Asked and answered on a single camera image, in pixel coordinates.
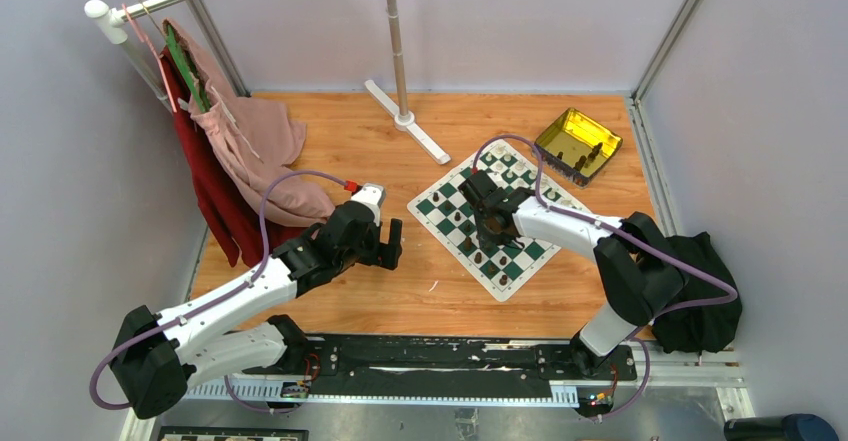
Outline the yellow tin box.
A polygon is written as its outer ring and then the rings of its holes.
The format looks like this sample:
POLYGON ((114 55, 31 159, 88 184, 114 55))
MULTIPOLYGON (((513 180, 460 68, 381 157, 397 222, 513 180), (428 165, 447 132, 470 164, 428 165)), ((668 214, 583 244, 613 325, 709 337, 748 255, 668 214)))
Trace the yellow tin box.
POLYGON ((580 188, 615 156, 623 138, 576 108, 566 109, 535 139, 545 163, 580 188))

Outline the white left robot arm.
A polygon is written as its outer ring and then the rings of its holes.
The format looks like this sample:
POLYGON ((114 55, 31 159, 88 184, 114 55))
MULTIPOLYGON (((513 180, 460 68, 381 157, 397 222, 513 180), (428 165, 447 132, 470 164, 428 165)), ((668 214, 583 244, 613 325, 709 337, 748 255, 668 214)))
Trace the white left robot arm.
POLYGON ((324 223, 273 249, 269 258, 206 295, 158 313, 139 306, 127 313, 105 363, 140 419, 157 417, 192 388, 248 368, 298 372, 305 338, 291 321, 272 317, 236 331, 254 315, 292 301, 356 264, 394 270, 402 253, 401 220, 382 224, 368 205, 347 201, 324 223))

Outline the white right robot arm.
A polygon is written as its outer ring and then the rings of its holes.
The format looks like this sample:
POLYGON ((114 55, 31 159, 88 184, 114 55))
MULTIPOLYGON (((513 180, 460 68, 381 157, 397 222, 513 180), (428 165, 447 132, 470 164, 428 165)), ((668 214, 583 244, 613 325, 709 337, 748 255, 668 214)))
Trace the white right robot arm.
POLYGON ((589 214, 549 203, 529 188, 506 191, 483 171, 473 172, 459 191, 472 208, 483 245, 515 247, 523 238, 540 240, 595 264, 606 301, 571 340, 572 367, 584 378, 607 370, 610 353, 668 307, 690 279, 644 213, 589 214))

